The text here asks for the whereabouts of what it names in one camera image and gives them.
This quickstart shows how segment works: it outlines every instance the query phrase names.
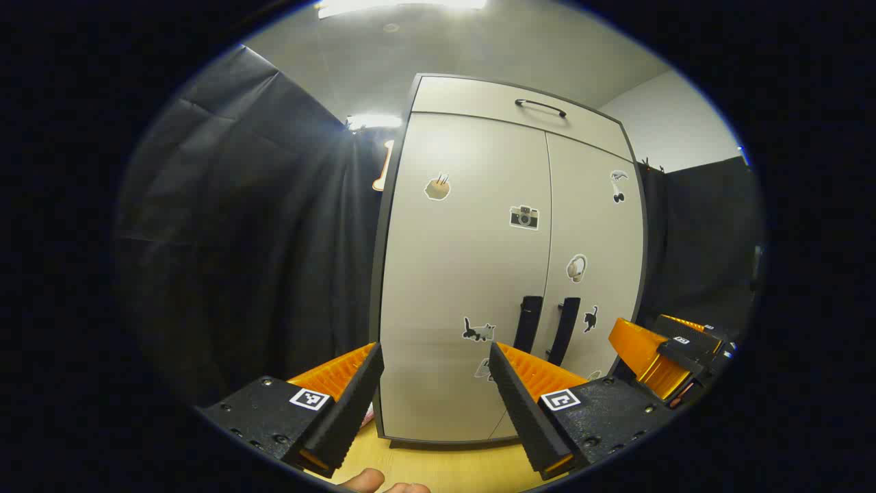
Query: camera sticker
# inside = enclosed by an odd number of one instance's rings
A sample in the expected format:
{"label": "camera sticker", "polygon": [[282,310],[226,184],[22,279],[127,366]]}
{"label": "camera sticker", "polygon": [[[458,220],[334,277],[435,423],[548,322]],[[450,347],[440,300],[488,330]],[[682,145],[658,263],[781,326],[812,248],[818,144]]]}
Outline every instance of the camera sticker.
{"label": "camera sticker", "polygon": [[450,195],[450,183],[447,183],[449,178],[450,175],[438,175],[437,178],[426,183],[423,192],[426,193],[429,200],[444,200]]}
{"label": "camera sticker", "polygon": [[328,394],[316,390],[301,389],[289,402],[303,408],[318,411],[329,400]]}
{"label": "camera sticker", "polygon": [[630,176],[626,172],[620,171],[619,169],[616,169],[616,170],[611,172],[611,187],[614,189],[613,199],[614,199],[615,204],[620,204],[621,202],[624,202],[624,192],[622,192],[618,188],[618,183],[621,180],[629,180],[629,179],[630,179]]}
{"label": "camera sticker", "polygon": [[578,284],[584,277],[584,270],[587,269],[587,257],[583,254],[578,254],[572,257],[569,264],[566,266],[566,275],[569,279]]}
{"label": "camera sticker", "polygon": [[468,317],[463,317],[465,321],[465,332],[463,332],[463,339],[469,340],[493,340],[493,333],[496,330],[495,325],[481,325],[480,327],[472,327],[471,323],[469,323]]}
{"label": "camera sticker", "polygon": [[484,358],[475,371],[475,378],[484,378],[490,375],[490,358]]}
{"label": "camera sticker", "polygon": [[511,208],[511,222],[515,228],[539,231],[539,211],[528,205]]}
{"label": "camera sticker", "polygon": [[599,307],[593,305],[592,313],[585,313],[583,322],[587,325],[584,327],[584,333],[590,332],[590,329],[597,326],[597,312],[599,311]]}

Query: ceiling light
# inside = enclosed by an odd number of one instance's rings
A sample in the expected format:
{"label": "ceiling light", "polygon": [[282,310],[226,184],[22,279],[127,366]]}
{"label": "ceiling light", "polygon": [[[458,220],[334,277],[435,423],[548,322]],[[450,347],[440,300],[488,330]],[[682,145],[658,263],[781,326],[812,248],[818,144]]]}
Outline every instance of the ceiling light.
{"label": "ceiling light", "polygon": [[351,115],[347,117],[347,128],[352,131],[363,128],[401,126],[401,118],[392,115]]}
{"label": "ceiling light", "polygon": [[457,9],[483,9],[487,0],[323,0],[314,5],[319,18],[328,18],[371,7],[390,7],[399,4],[434,4]]}

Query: black fabric backdrop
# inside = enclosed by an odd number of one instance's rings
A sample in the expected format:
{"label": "black fabric backdrop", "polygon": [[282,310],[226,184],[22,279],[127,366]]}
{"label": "black fabric backdrop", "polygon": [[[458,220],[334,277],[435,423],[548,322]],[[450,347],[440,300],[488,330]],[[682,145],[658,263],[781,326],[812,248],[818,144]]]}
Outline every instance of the black fabric backdrop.
{"label": "black fabric backdrop", "polygon": [[767,241],[754,173],[736,157],[642,176],[648,265],[637,322],[665,313],[742,340],[755,302],[754,248]]}
{"label": "black fabric backdrop", "polygon": [[119,281],[144,353],[186,401],[367,342],[374,147],[242,46],[159,116],[121,194]]}

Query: basket sticker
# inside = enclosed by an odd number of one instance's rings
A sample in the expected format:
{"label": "basket sticker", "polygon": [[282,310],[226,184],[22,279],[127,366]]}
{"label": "basket sticker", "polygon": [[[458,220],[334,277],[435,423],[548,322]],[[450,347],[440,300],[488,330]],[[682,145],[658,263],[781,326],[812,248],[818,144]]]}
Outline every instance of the basket sticker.
{"label": "basket sticker", "polygon": [[426,193],[429,200],[444,200],[450,195],[450,183],[447,183],[449,178],[450,175],[438,175],[437,178],[426,183],[423,192]]}

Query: black door handle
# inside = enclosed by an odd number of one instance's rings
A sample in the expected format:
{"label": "black door handle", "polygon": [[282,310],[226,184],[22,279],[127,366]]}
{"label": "black door handle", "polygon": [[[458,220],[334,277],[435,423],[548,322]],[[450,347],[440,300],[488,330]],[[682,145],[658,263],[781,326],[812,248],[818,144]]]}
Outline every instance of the black door handle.
{"label": "black door handle", "polygon": [[525,353],[533,350],[535,331],[539,328],[542,297],[523,297],[520,304],[520,320],[517,322],[517,334],[514,336],[514,348]]}
{"label": "black door handle", "polygon": [[551,110],[559,112],[560,118],[566,118],[565,111],[563,111],[559,108],[555,108],[554,106],[551,106],[550,104],[539,103],[538,101],[530,101],[528,99],[515,99],[514,100],[514,104],[517,104],[518,106],[523,106],[523,103],[538,104],[539,106],[544,106],[545,108],[550,108]]}
{"label": "black door handle", "polygon": [[580,306],[581,298],[566,298],[559,306],[562,310],[560,326],[556,329],[554,345],[547,353],[548,363],[560,366],[563,357],[566,356],[566,349],[569,349],[569,341],[572,340],[572,332],[575,330],[575,322],[578,320],[578,308]]}

